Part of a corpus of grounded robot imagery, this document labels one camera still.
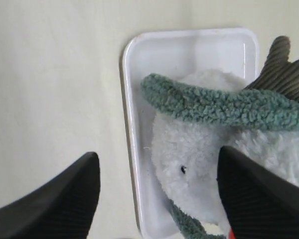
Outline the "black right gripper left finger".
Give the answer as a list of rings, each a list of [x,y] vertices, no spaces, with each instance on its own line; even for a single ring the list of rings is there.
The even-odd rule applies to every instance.
[[[99,158],[87,152],[46,184],[0,208],[0,239],[85,239],[99,195]]]

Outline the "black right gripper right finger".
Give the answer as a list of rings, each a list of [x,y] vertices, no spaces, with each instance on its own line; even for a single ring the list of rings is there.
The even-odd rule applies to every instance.
[[[299,187],[230,146],[220,148],[220,199],[232,239],[299,239]]]

